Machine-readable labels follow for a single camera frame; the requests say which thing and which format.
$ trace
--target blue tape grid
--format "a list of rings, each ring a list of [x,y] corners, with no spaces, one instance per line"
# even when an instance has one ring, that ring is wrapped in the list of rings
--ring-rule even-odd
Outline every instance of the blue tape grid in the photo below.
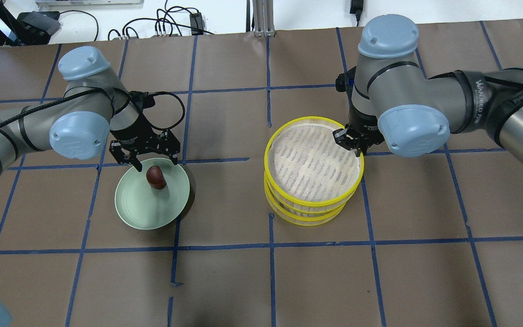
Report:
[[[482,25],[482,29],[484,30],[484,34],[486,35],[486,38],[488,40],[488,43],[490,45],[490,48],[492,49],[492,53],[494,54],[494,58],[497,59],[497,56],[496,56],[496,54],[494,52],[494,49],[493,49],[493,47],[491,45],[491,42],[489,41],[489,38],[488,38],[488,35],[487,35],[487,32],[485,30],[485,27],[484,27],[483,23],[481,23],[481,25]],[[415,50],[415,54],[417,56],[417,61],[419,62],[419,67],[421,68],[421,71],[423,72],[423,76],[425,78],[427,78],[427,73],[425,72],[425,66],[423,65],[423,61],[421,60],[421,55],[419,54],[419,49]],[[461,195],[461,190],[459,189],[459,182],[457,182],[457,175],[456,175],[455,169],[453,168],[453,162],[452,162],[452,159],[451,159],[451,152],[449,150],[448,145],[445,143],[444,144],[444,149],[434,151],[434,153],[444,153],[446,158],[447,158],[448,165],[449,165],[449,170],[451,172],[451,176],[452,176],[452,180],[453,180],[453,185],[455,187],[455,191],[456,191],[456,194],[457,194],[457,199],[459,201],[459,208],[461,209],[461,215],[463,216],[463,223],[465,224],[465,229],[467,230],[467,239],[468,239],[468,242],[469,242],[469,244],[471,246],[471,253],[473,254],[473,257],[474,257],[475,267],[477,269],[478,277],[479,277],[479,283],[481,284],[482,292],[484,294],[485,303],[486,303],[486,306],[487,306],[487,309],[488,309],[489,318],[491,320],[492,327],[497,327],[498,323],[496,323],[496,317],[495,317],[494,312],[493,312],[492,302],[490,301],[488,288],[487,288],[487,286],[485,284],[484,272],[483,272],[483,270],[481,268],[481,263],[479,262],[479,255],[477,253],[477,248],[475,246],[475,240],[474,240],[474,237],[473,237],[473,233],[471,232],[471,227],[469,227],[469,225],[467,224],[467,211],[465,210],[465,205],[463,203],[463,197]]]
[[[502,64],[500,64],[500,59],[498,58],[498,54],[496,53],[496,49],[494,49],[492,40],[489,38],[488,30],[485,28],[484,21],[480,21],[479,24],[481,25],[482,31],[484,31],[484,36],[486,41],[488,42],[489,49],[492,51],[492,56],[494,60],[496,60],[496,65],[498,65],[498,69],[502,69]]]
[[[191,72],[189,73],[189,91],[187,96],[187,113],[185,114],[185,135],[183,136],[183,159],[181,163],[187,164],[187,140],[189,139],[189,121],[191,119],[191,103],[193,98],[193,79],[195,77],[195,58],[197,57],[197,42],[199,37],[196,35],[193,39],[193,54],[191,55]],[[173,262],[171,264],[171,284],[173,286],[181,286],[183,283],[177,282],[177,258],[179,237],[181,235],[181,215],[175,221],[175,240],[173,248]]]
[[[118,78],[122,78],[122,71],[124,69],[124,61],[126,59],[126,53],[128,50],[128,40],[124,43],[124,50],[122,53],[122,61],[120,62],[120,68],[118,70]],[[94,183],[94,190],[92,192],[92,198],[90,200],[90,207],[88,212],[88,217],[86,219],[86,225],[84,228],[84,235],[82,236],[82,243],[79,249],[79,255],[78,255],[78,264],[76,265],[76,271],[74,274],[74,282],[72,284],[72,290],[70,293],[70,302],[68,303],[68,310],[66,312],[66,323],[65,327],[70,326],[70,320],[72,318],[72,310],[74,308],[74,300],[76,296],[76,290],[78,289],[78,281],[79,281],[79,273],[82,269],[82,262],[84,260],[84,254],[86,249],[86,242],[88,240],[88,235],[90,232],[90,217],[92,217],[92,214],[94,212],[94,204],[96,203],[96,195],[98,194],[98,184],[100,182],[100,174],[102,173],[102,166],[104,165],[104,155],[106,154],[106,145],[104,145],[104,149],[102,150],[102,153],[100,155],[100,161],[98,162],[98,165],[96,165],[96,181]]]
[[[456,243],[492,243],[492,242],[523,242],[523,236],[494,236],[489,238],[421,238],[407,240],[375,240],[376,246],[408,245],[408,244],[456,244]],[[218,246],[158,246],[158,247],[118,247],[118,248],[86,248],[84,253],[128,253],[128,252],[172,252],[172,251],[218,251],[244,250],[249,248],[282,248],[282,247],[338,247],[338,246],[372,246],[370,240],[362,241],[326,241],[326,242],[283,242],[283,243],[247,243],[226,244]],[[0,250],[0,255],[9,254],[65,254],[79,253],[79,248],[50,248],[43,250]]]
[[[274,214],[269,214],[270,222],[270,300],[271,300],[271,327],[276,327],[276,261],[274,259]]]
[[[484,35],[486,37],[486,41],[488,42],[488,45],[490,47],[490,50],[492,51],[492,55],[494,57],[494,60],[496,61],[496,64],[498,65],[498,68],[502,68],[500,61],[498,59],[498,56],[496,54],[496,51],[494,50],[493,44],[489,38],[488,32],[486,31],[485,25],[483,21],[480,21],[482,30],[484,32]],[[338,37],[338,43],[340,46],[340,56],[342,59],[343,68],[346,71],[346,60],[343,52],[342,47],[342,39],[340,37],[340,30],[336,28],[336,34]],[[118,76],[122,77],[122,72],[124,68],[124,61],[127,53],[128,48],[128,41],[125,42],[124,45],[124,51],[123,51],[123,58],[120,65],[120,70],[118,71]],[[58,46],[58,50],[56,52],[56,58],[54,59],[54,65],[52,66],[52,69],[50,71],[50,75],[48,76],[48,81],[46,83],[46,87],[44,89],[44,93],[40,99],[17,99],[17,100],[1,100],[0,104],[2,103],[15,103],[15,102],[44,102],[44,101],[55,101],[58,100],[57,98],[46,98],[46,93],[49,88],[49,84],[52,79],[52,74],[54,72],[54,67],[58,61],[58,57],[60,54],[61,45]],[[193,44],[193,56],[192,56],[192,62],[191,62],[191,80],[189,82],[189,91],[179,91],[175,92],[177,94],[188,94],[189,100],[187,101],[187,120],[185,121],[185,143],[183,144],[183,159],[186,155],[186,146],[187,146],[187,134],[188,134],[188,124],[189,124],[189,110],[191,105],[191,95],[193,93],[219,93],[219,92],[237,92],[237,91],[258,91],[261,89],[266,89],[268,93],[268,126],[271,126],[271,103],[270,103],[270,91],[272,89],[309,89],[309,88],[322,88],[322,87],[334,87],[334,84],[316,84],[316,85],[293,85],[293,86],[271,86],[270,83],[270,39],[266,39],[266,64],[267,64],[267,86],[266,87],[257,87],[257,88],[243,88],[243,89],[206,89],[206,90],[199,90],[199,91],[193,91],[192,90],[192,79],[193,79],[193,73],[194,73],[194,65],[195,65],[195,54],[197,51],[197,37],[195,37],[195,41]],[[425,74],[425,70],[423,67],[423,63],[421,61],[421,56],[419,54],[419,50],[416,50],[415,52],[417,56],[417,60],[419,61],[419,64],[421,66],[421,69]],[[496,151],[505,151],[504,149],[457,149],[457,150],[450,150],[448,149],[447,145],[444,146],[444,149],[434,151],[433,153],[443,153],[448,158],[448,164],[450,167],[450,171],[452,174],[454,186],[456,188],[457,197],[459,200],[459,205],[461,207],[462,215],[464,218],[464,223],[467,223],[467,213],[465,211],[465,206],[463,203],[463,197],[461,195],[461,191],[459,189],[459,183],[457,182],[457,176],[456,172],[453,168],[453,164],[451,161],[450,155],[452,153],[481,153],[481,152],[496,152]],[[368,155],[390,155],[391,153],[369,153]],[[184,164],[192,164],[192,163],[204,163],[204,162],[231,162],[231,161],[246,161],[249,158],[221,158],[221,159],[201,159],[201,160],[183,160]],[[94,208],[94,202],[96,197],[96,192],[98,190],[98,181],[100,177],[100,173],[102,170],[102,167],[106,166],[116,166],[118,164],[112,164],[107,163],[104,164],[104,153],[102,154],[100,158],[100,163],[98,165],[96,164],[83,164],[83,165],[50,165],[50,166],[24,166],[23,163],[25,161],[25,156],[21,158],[20,165],[18,167],[12,167],[9,168],[10,170],[16,170],[16,177],[14,179],[14,182],[12,184],[12,188],[8,197],[8,201],[6,203],[6,207],[4,210],[4,213],[2,215],[2,219],[0,222],[0,233],[2,231],[2,228],[4,227],[5,218],[7,216],[7,213],[9,211],[9,205],[12,201],[13,194],[15,192],[15,188],[17,185],[17,181],[19,180],[19,176],[21,173],[21,170],[29,170],[29,169],[62,169],[62,168],[96,168],[98,170],[98,174],[96,176],[96,183],[95,188],[93,192],[93,198],[91,199],[91,205],[89,209],[89,217],[93,213]],[[368,241],[348,241],[348,242],[302,242],[302,243],[274,243],[273,240],[273,215],[270,215],[270,242],[269,243],[256,243],[256,244],[233,244],[233,245],[224,245],[224,246],[179,246],[178,245],[178,234],[180,230],[180,220],[177,221],[177,228],[176,228],[176,240],[175,245],[173,247],[140,247],[140,248],[85,248],[87,235],[89,233],[89,224],[90,219],[87,219],[86,226],[85,226],[85,232],[83,235],[83,240],[81,247],[79,249],[47,249],[47,250],[0,250],[0,255],[6,255],[6,254],[58,254],[58,253],[78,253],[79,254],[79,262],[77,265],[77,270],[74,277],[74,284],[73,289],[71,293],[71,299],[70,304],[68,308],[68,313],[66,316],[66,326],[70,323],[70,317],[71,317],[71,309],[73,307],[74,297],[75,297],[75,290],[77,289],[78,284],[78,278],[79,278],[79,271],[81,269],[81,263],[83,259],[83,255],[85,253],[121,253],[121,252],[140,252],[140,251],[173,251],[174,253],[177,253],[178,251],[207,251],[207,250],[233,250],[233,249],[243,249],[243,248],[270,248],[270,276],[271,276],[271,305],[272,305],[272,326],[276,325],[276,290],[275,290],[275,267],[274,267],[274,249],[277,247],[321,247],[321,246],[370,246],[372,250],[372,260],[373,260],[373,269],[375,273],[375,283],[376,283],[376,290],[377,290],[377,296],[379,301],[379,307],[380,307],[380,316],[382,325],[386,326],[386,319],[384,314],[384,305],[382,300],[382,290],[380,287],[380,278],[378,277],[378,264],[376,262],[376,246],[377,245],[390,245],[390,244],[445,244],[445,243],[469,243],[471,245],[474,260],[476,263],[476,267],[478,270],[479,279],[482,286],[482,291],[484,293],[484,297],[486,300],[486,306],[488,306],[488,312],[490,314],[490,319],[492,321],[492,326],[496,327],[496,319],[494,317],[494,313],[491,307],[490,299],[488,296],[488,291],[486,288],[485,280],[483,277],[483,273],[481,270],[481,265],[479,263],[479,257],[477,255],[477,250],[475,248],[476,242],[519,242],[523,241],[523,236],[504,236],[504,237],[495,237],[495,238],[474,238],[473,234],[471,232],[471,228],[466,225],[467,231],[468,231],[468,237],[467,238],[438,238],[438,239],[421,239],[421,240],[375,240],[374,234],[372,231],[372,221],[370,219],[370,209],[369,209],[369,203],[368,203],[368,195],[367,195],[367,188],[365,181],[363,180],[361,183],[361,186],[363,188],[363,197],[365,199],[365,209],[367,213],[367,224],[369,226],[369,240]],[[173,310],[173,298],[169,298],[168,303],[168,326],[171,324],[171,317],[172,317],[172,310]]]

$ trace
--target green bowl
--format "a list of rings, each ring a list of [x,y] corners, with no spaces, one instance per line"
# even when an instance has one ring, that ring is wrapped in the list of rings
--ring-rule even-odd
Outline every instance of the green bowl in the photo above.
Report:
[[[136,229],[149,230],[163,227],[174,221],[189,199],[189,178],[180,165],[166,158],[142,161],[143,171],[131,167],[124,173],[116,192],[114,206],[122,221]],[[147,170],[159,166],[166,188],[155,190],[147,182]]]

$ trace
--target blue tape line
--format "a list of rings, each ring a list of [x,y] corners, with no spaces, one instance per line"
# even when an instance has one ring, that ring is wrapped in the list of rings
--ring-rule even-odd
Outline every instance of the blue tape line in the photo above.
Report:
[[[6,254],[61,254],[61,253],[79,253],[77,248],[53,248],[46,250],[0,250],[0,255]]]
[[[86,253],[128,253],[128,252],[167,252],[174,251],[172,246],[158,247],[115,247],[115,248],[87,248]]]
[[[222,93],[222,92],[247,92],[247,91],[259,91],[261,89],[267,89],[267,87],[244,87],[242,89],[198,89],[193,91],[196,93]]]
[[[502,70],[502,64],[500,64],[500,59],[498,58],[498,54],[496,53],[496,49],[493,48],[492,40],[489,38],[489,35],[488,35],[488,30],[485,29],[484,21],[481,20],[479,22],[479,24],[481,25],[482,31],[484,31],[485,39],[488,42],[489,49],[492,51],[492,56],[493,56],[494,60],[496,60],[496,65],[498,65],[498,69]]]
[[[445,155],[447,157],[449,170],[451,172],[451,176],[453,179],[453,185],[455,186],[455,191],[457,193],[457,201],[459,202],[459,207],[461,208],[461,215],[463,215],[463,222],[465,224],[465,229],[467,230],[469,244],[471,245],[471,253],[473,253],[475,267],[478,271],[479,283],[481,284],[482,292],[484,293],[486,306],[488,307],[489,318],[492,321],[492,327],[497,327],[498,323],[496,323],[496,317],[495,317],[493,309],[492,309],[492,302],[489,298],[488,288],[485,284],[484,272],[482,271],[481,264],[479,262],[479,256],[478,256],[477,249],[475,247],[475,242],[474,242],[473,234],[471,232],[471,227],[469,227],[469,225],[468,225],[467,211],[465,210],[465,205],[463,204],[463,196],[461,195],[461,190],[459,189],[459,182],[457,182],[457,176],[455,174],[455,169],[453,168],[453,162],[451,160],[451,155],[449,154],[449,148],[448,148],[447,144],[445,144],[444,147],[446,150]]]
[[[179,251],[212,251],[212,250],[239,250],[245,248],[265,248],[270,247],[267,243],[248,243],[248,244],[231,244],[220,246],[179,246]]]
[[[485,153],[485,152],[506,152],[506,149],[502,148],[493,148],[493,149],[458,149],[458,150],[449,150],[450,153]],[[446,150],[437,149],[428,154],[444,154]],[[371,152],[367,153],[367,156],[381,156],[381,155],[392,155],[391,152]]]
[[[496,236],[491,238],[474,238],[474,242],[514,242],[523,241],[523,236]]]
[[[177,217],[175,225],[175,242],[173,247],[173,263],[171,264],[171,284],[173,286],[181,286],[183,283],[177,283],[177,257],[179,255],[179,236],[181,234],[181,215]]]
[[[374,239],[374,231],[372,230],[372,220],[370,215],[369,196],[367,193],[367,184],[365,179],[360,183],[363,190],[363,199],[365,201],[365,213],[367,216],[367,226],[369,228],[369,241],[371,246],[372,269],[374,271],[374,283],[376,286],[376,297],[378,298],[378,310],[380,312],[380,323],[382,327],[386,327],[385,307],[382,301],[382,288],[380,287],[380,276],[378,273],[378,260],[376,259],[376,241]]]
[[[274,257],[274,214],[269,214],[270,222],[270,292],[271,327],[276,327],[276,261]]]
[[[118,79],[122,78],[122,71],[124,69],[124,61],[126,60],[126,52],[128,51],[128,40],[124,42],[124,50],[122,51],[122,60],[120,61],[120,69],[118,70]]]
[[[74,307],[74,299],[76,294],[76,289],[78,288],[78,280],[79,280],[79,273],[82,267],[82,261],[84,259],[84,253],[86,250],[86,242],[88,240],[88,235],[90,232],[90,217],[92,217],[92,213],[94,212],[94,205],[96,204],[96,195],[98,194],[98,185],[100,184],[100,174],[102,173],[102,164],[104,163],[104,153],[106,152],[106,145],[104,145],[104,149],[102,150],[102,153],[100,154],[100,161],[98,162],[98,165],[96,165],[96,169],[98,170],[96,173],[96,181],[94,183],[94,190],[92,192],[92,199],[90,200],[90,209],[88,212],[88,219],[86,219],[86,226],[84,228],[84,235],[82,236],[82,244],[79,249],[79,256],[78,256],[78,264],[76,265],[76,272],[74,275],[74,284],[72,285],[72,292],[70,295],[70,302],[68,304],[68,312],[66,314],[66,325],[65,327],[70,326],[70,319],[72,317],[72,308]]]
[[[425,72],[425,67],[423,66],[423,61],[421,60],[421,55],[419,54],[419,48],[415,48],[415,54],[417,55],[417,61],[419,62],[419,68],[423,72],[423,77],[427,79],[427,73]]]
[[[40,102],[40,101],[42,101],[41,98],[38,98],[38,99],[0,100],[0,104],[12,104],[12,103],[19,103],[19,102]]]
[[[78,264],[76,265],[76,273],[74,275],[74,283],[72,284],[72,292],[70,294],[70,302],[68,304],[68,312],[66,314],[65,327],[70,326],[70,320],[72,318],[72,309],[74,307],[74,299],[76,296],[76,289],[78,288],[79,272],[82,269],[82,261],[84,259],[84,249],[86,248],[86,240],[88,238],[88,232],[90,230],[90,219],[86,221],[86,228],[84,229],[84,236],[82,238],[82,245],[79,249]]]
[[[191,100],[193,98],[193,77],[195,75],[195,58],[197,57],[197,40],[196,35],[193,40],[193,55],[191,56],[191,74],[189,75],[189,92],[187,93],[187,112],[185,113],[185,135],[183,136],[183,158],[187,159],[187,139],[189,139],[189,118],[191,117]]]
[[[90,208],[88,210],[88,220],[90,220],[90,217],[92,217],[92,213],[94,212],[94,204],[96,203],[96,193],[98,193],[98,184],[100,184],[100,168],[98,169],[98,173],[96,174],[96,182],[94,183],[94,190],[92,192],[92,199],[90,201]]]
[[[340,47],[340,57],[342,57],[342,68],[344,72],[347,72],[346,69],[346,58],[344,56],[344,47],[342,46],[342,37],[340,37],[340,29],[336,27],[336,37],[338,37],[338,47]]]
[[[119,164],[119,163],[116,163],[116,162],[109,162],[109,163],[104,163],[102,164],[102,167],[120,167],[120,166],[131,166],[132,165],[129,165],[128,163],[124,163],[124,164]]]
[[[266,37],[267,126],[271,127],[270,37]]]
[[[25,161],[25,155],[21,156],[21,161],[19,163],[19,166],[23,166],[23,162]],[[7,218],[7,215],[8,215],[8,212],[9,212],[9,205],[11,205],[11,200],[13,198],[13,193],[15,192],[15,188],[17,187],[17,180],[19,180],[19,175],[21,174],[21,170],[18,170],[17,173],[15,174],[15,179],[13,180],[13,184],[12,184],[12,187],[11,187],[11,190],[9,191],[9,196],[8,196],[8,201],[7,203],[5,204],[5,209],[4,209],[4,213],[3,215],[1,216],[1,221],[0,221],[0,236],[1,236],[1,231],[3,230],[4,228],[4,223],[5,223],[5,220]]]
[[[459,149],[459,150],[449,150],[449,153],[484,153],[484,152],[506,152],[506,149],[503,148],[493,148],[493,149]]]
[[[79,165],[49,165],[49,166],[23,166],[9,167],[8,170],[38,170],[38,169],[64,169],[64,168],[97,168],[97,163],[82,163]]]
[[[488,238],[473,238],[473,242],[521,242],[523,236],[492,236]],[[429,238],[421,240],[375,240],[377,246],[406,245],[406,244],[449,244],[467,243],[469,238]],[[214,251],[214,250],[239,250],[248,248],[270,247],[325,247],[325,246],[370,246],[370,241],[343,241],[343,242],[291,242],[291,243],[249,243],[230,244],[218,246],[179,246],[178,251]],[[85,253],[128,253],[128,252],[166,252],[174,251],[174,246],[161,247],[119,247],[119,248],[87,248]],[[45,249],[45,250],[0,250],[0,255],[9,254],[61,254],[79,253],[78,248]]]
[[[319,89],[321,87],[336,87],[336,84],[272,86],[272,87],[270,87],[270,89]]]
[[[44,94],[42,95],[42,100],[40,101],[41,104],[44,103],[45,96],[48,93],[49,84],[52,81],[52,76],[54,75],[54,69],[56,69],[56,64],[58,63],[58,58],[60,58],[60,51],[61,50],[62,50],[62,44],[59,44],[58,45],[58,50],[56,51],[56,58],[54,58],[54,63],[52,64],[52,70],[50,71],[49,76],[48,76],[48,81],[45,84]]]
[[[195,159],[195,160],[185,160],[186,164],[207,164],[210,162],[235,162],[235,161],[248,161],[249,157],[242,158],[220,158],[220,159]]]
[[[168,298],[168,309],[167,309],[167,327],[171,327],[173,323],[173,297]]]
[[[380,240],[376,245],[405,245],[405,244],[444,244],[444,243],[466,243],[469,238],[428,238],[423,240]]]

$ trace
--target power adapter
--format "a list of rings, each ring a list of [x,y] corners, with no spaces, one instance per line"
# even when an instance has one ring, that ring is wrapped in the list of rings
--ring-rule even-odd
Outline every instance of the power adapter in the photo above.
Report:
[[[200,12],[192,13],[189,15],[191,21],[191,35],[203,35],[205,29],[205,21],[203,15]]]

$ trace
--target white wall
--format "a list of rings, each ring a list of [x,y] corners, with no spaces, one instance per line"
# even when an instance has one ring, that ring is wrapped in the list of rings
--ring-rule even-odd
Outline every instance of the white wall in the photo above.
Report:
[[[168,6],[193,6],[203,12],[206,29],[216,33],[245,31],[246,0],[169,0]],[[7,0],[5,6],[17,16],[20,12],[44,11],[33,0]],[[99,40],[106,40],[110,29],[120,30],[137,17],[156,17],[156,9],[163,8],[164,0],[144,0],[139,5],[83,5],[56,6],[50,10],[85,10],[100,23]],[[274,24],[277,30],[323,29],[356,25],[350,15],[350,0],[274,0]],[[365,0],[365,11],[360,25],[373,17],[398,13],[415,23],[473,21],[523,18],[523,0]],[[180,24],[189,25],[187,13],[174,13]],[[62,29],[50,43],[91,41],[96,26],[91,17],[81,13],[62,15]],[[154,22],[135,22],[131,25],[141,38],[154,35]],[[189,29],[181,30],[188,35]]]

